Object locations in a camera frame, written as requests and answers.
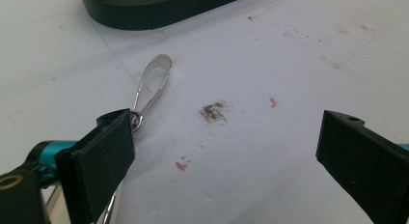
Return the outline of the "black key rack with tray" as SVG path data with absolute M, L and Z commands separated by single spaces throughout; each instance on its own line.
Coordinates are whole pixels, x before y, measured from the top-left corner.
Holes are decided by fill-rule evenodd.
M 152 30 L 237 0 L 82 0 L 89 16 L 110 28 Z

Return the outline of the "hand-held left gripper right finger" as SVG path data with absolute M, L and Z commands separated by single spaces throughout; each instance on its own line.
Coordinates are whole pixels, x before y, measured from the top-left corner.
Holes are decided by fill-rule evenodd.
M 374 224 L 409 221 L 409 151 L 353 116 L 326 110 L 317 160 Z

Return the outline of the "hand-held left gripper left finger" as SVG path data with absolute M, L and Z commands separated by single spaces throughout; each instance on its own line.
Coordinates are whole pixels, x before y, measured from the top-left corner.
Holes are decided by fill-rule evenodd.
M 71 224 L 99 219 L 135 158 L 128 109 L 96 122 L 91 132 L 55 155 Z

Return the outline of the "white table mat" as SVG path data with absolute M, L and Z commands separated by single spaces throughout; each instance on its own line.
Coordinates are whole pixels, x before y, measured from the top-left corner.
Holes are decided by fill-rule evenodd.
M 409 143 L 409 0 L 239 0 L 146 32 L 0 0 L 0 174 L 129 107 L 158 54 L 118 224 L 371 224 L 315 151 L 327 110 Z

